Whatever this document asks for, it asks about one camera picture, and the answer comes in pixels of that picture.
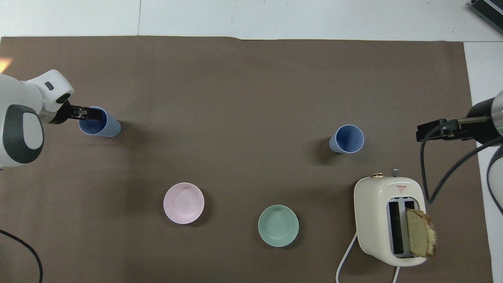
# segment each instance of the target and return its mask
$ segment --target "white toaster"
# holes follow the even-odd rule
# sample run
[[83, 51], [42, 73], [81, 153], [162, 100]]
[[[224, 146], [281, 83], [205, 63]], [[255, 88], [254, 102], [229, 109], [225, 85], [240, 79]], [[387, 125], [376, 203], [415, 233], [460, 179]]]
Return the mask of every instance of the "white toaster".
[[354, 198], [358, 243], [364, 252], [394, 266], [426, 260], [409, 249], [405, 209], [426, 213], [423, 191], [416, 181], [374, 173], [356, 183]]

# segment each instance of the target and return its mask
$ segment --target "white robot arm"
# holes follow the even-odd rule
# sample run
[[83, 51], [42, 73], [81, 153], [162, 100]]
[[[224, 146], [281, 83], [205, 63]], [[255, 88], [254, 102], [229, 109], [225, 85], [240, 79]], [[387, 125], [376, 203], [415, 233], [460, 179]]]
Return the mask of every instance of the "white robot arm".
[[25, 82], [0, 74], [0, 169], [37, 159], [44, 145], [42, 123], [101, 119], [100, 111], [70, 105], [73, 93], [57, 70]]

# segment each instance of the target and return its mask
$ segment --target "plastic cup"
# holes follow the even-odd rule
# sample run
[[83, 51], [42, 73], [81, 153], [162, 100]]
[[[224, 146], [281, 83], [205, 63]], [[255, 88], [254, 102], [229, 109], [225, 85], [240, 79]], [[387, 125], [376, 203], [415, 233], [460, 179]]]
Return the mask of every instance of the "plastic cup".
[[330, 138], [330, 149], [338, 153], [355, 153], [362, 149], [365, 138], [362, 130], [355, 125], [347, 124], [337, 129]]
[[121, 124], [103, 108], [91, 106], [90, 108], [99, 109], [102, 112], [102, 119], [97, 120], [79, 120], [78, 127], [88, 135], [108, 136], [113, 137], [120, 133]]

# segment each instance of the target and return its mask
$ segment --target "black cable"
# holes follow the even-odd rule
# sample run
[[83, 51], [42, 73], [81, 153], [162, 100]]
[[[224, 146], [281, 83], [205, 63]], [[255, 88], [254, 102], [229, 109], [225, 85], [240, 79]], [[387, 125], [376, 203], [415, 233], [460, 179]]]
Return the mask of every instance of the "black cable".
[[42, 283], [42, 276], [44, 273], [42, 270], [42, 263], [40, 262], [40, 258], [38, 257], [37, 252], [30, 245], [28, 245], [25, 241], [19, 239], [18, 237], [14, 236], [8, 232], [5, 232], [4, 230], [0, 230], [0, 234], [4, 234], [9, 238], [12, 238], [12, 239], [18, 241], [19, 243], [21, 243], [23, 246], [25, 246], [27, 249], [29, 249], [32, 252], [32, 254], [35, 257], [35, 259], [37, 260], [37, 264], [38, 264], [38, 271], [39, 271], [38, 283]]
[[428, 193], [428, 185], [426, 183], [426, 171], [425, 171], [425, 145], [426, 145], [426, 142], [432, 137], [432, 135], [436, 131], [438, 131], [446, 126], [457, 125], [457, 123], [458, 123], [458, 120], [449, 120], [447, 122], [444, 122], [444, 123], [434, 127], [425, 135], [425, 137], [423, 138], [423, 142], [421, 143], [421, 151], [420, 151], [421, 176], [423, 178], [423, 188], [425, 189], [425, 197], [426, 197], [427, 201], [430, 200], [430, 194]]
[[440, 180], [439, 184], [437, 185], [437, 187], [435, 188], [435, 191], [433, 192], [432, 194], [432, 198], [430, 199], [429, 203], [432, 204], [433, 201], [435, 200], [435, 197], [437, 197], [437, 194], [439, 193], [440, 189], [442, 188], [442, 186], [444, 185], [444, 183], [447, 181], [447, 179], [451, 176], [451, 174], [456, 170], [458, 169], [459, 166], [461, 166], [461, 164], [463, 164], [465, 161], [467, 161], [468, 159], [470, 159], [470, 157], [476, 155], [477, 153], [485, 150], [486, 148], [490, 147], [490, 146], [494, 146], [496, 144], [499, 144], [503, 142], [503, 136], [499, 136], [497, 138], [493, 138], [492, 140], [486, 142], [485, 144], [477, 147], [476, 149], [470, 151], [469, 153], [467, 153], [465, 156], [463, 156], [458, 162], [456, 162], [456, 164], [454, 164], [450, 169], [449, 171], [447, 171], [447, 173], [445, 173], [444, 177], [442, 177], [442, 179]]

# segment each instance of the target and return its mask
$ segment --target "power cord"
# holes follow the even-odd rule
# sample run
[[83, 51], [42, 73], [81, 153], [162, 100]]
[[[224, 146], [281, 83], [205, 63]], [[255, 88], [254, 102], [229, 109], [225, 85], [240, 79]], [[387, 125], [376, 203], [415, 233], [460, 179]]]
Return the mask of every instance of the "power cord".
[[[351, 243], [348, 246], [348, 249], [346, 250], [346, 253], [344, 253], [343, 258], [341, 259], [341, 262], [339, 263], [339, 266], [337, 267], [337, 272], [336, 272], [336, 283], [339, 283], [339, 273], [341, 272], [341, 268], [346, 261], [346, 258], [348, 257], [349, 251], [355, 244], [356, 238], [357, 238], [358, 233], [355, 232], [355, 235], [353, 239], [351, 240]], [[397, 266], [395, 269], [395, 276], [393, 277], [393, 283], [396, 283], [396, 279], [398, 278], [398, 272], [400, 271], [400, 266]]]
[[37, 264], [38, 264], [38, 271], [39, 271], [38, 283], [42, 283], [42, 276], [44, 273], [42, 270], [42, 263], [40, 262], [40, 258], [38, 257], [37, 252], [30, 245], [28, 245], [25, 241], [21, 240], [20, 238], [14, 236], [4, 230], [0, 230], [0, 234], [4, 234], [7, 237], [16, 240], [17, 242], [19, 242], [20, 244], [22, 244], [23, 246], [25, 246], [27, 249], [29, 249], [31, 251], [31, 253], [35, 257], [35, 259], [37, 260]]

